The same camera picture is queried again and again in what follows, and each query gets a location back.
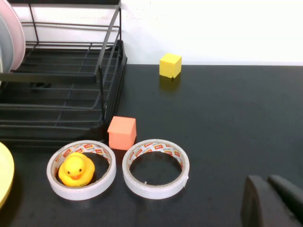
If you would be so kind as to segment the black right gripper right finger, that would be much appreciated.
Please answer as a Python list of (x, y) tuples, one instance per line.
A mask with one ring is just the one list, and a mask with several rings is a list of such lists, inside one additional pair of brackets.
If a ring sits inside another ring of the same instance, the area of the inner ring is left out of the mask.
[(298, 220), (303, 219), (303, 190), (279, 175), (271, 175), (268, 182), (279, 194)]

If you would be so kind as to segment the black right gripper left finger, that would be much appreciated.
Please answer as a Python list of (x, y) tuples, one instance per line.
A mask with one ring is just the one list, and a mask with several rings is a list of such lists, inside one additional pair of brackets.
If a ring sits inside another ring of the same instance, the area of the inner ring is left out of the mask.
[(246, 178), (241, 205), (243, 227), (301, 227), (294, 213), (286, 206), (267, 180), (257, 175)]

